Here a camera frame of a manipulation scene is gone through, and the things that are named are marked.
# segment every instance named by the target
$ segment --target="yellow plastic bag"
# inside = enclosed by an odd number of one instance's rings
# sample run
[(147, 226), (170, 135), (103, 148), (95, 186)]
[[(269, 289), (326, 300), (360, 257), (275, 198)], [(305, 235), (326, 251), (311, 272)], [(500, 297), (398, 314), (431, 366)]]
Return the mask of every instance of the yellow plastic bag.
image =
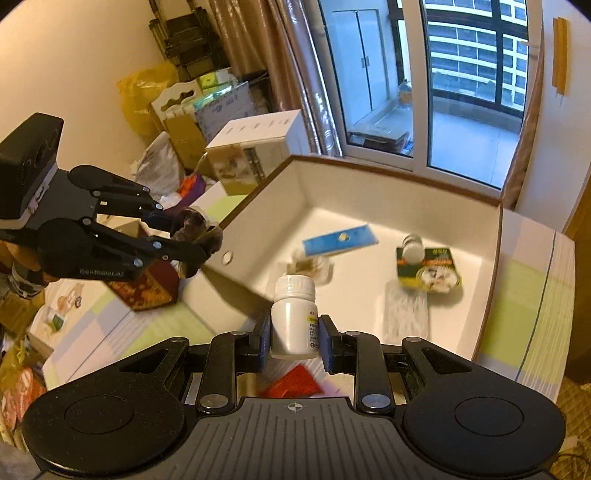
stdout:
[(117, 82), (123, 115), (129, 126), (147, 144), (152, 143), (161, 132), (150, 114), (150, 104), (166, 88), (177, 82), (177, 69), (167, 61), (152, 69), (135, 72)]

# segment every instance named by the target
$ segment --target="bottle label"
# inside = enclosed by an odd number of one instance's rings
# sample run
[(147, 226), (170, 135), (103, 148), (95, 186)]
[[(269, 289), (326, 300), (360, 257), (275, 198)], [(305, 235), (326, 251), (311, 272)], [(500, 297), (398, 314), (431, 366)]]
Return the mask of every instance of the bottle label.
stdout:
[(310, 348), (318, 348), (318, 317), (308, 312), (308, 343)]

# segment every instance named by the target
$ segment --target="crosshair symbol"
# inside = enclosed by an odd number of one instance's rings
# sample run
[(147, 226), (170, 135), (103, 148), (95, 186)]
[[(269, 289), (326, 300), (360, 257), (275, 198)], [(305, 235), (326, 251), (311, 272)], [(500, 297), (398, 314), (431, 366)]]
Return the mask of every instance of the crosshair symbol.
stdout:
[(293, 413), (300, 411), (302, 408), (305, 408), (301, 403), (293, 402), (290, 403), (286, 408), (289, 408)]

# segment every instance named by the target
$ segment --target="red package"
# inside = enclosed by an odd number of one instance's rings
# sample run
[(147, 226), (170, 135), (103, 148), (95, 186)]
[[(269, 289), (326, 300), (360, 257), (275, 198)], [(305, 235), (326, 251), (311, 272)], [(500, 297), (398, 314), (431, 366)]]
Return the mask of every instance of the red package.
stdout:
[(12, 432), (17, 424), (17, 403), (12, 390), (6, 390), (2, 396), (2, 418), (8, 430)]
[(310, 375), (304, 365), (297, 365), (289, 373), (283, 375), (273, 385), (266, 388), (261, 397), (266, 398), (301, 398), (322, 393), (322, 389)]
[(27, 408), (33, 403), (33, 371), (29, 367), (23, 369), (18, 377), (15, 386), (15, 397), (18, 420), (22, 421)]

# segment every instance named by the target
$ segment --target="white wall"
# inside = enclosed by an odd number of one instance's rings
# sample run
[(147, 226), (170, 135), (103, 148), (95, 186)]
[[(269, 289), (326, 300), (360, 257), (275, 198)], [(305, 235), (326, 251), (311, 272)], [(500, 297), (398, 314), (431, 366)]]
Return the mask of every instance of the white wall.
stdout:
[[(185, 0), (160, 3), (167, 18), (190, 12)], [(49, 113), (66, 122), (61, 168), (128, 176), (145, 145), (121, 113), (116, 83), (163, 61), (152, 18), (148, 0), (24, 0), (0, 21), (0, 140), (32, 113)]]
[[(562, 231), (591, 164), (591, 22), (566, 0), (543, 0), (545, 71), (540, 121), (517, 212)], [(565, 97), (552, 87), (554, 17), (570, 22)]]

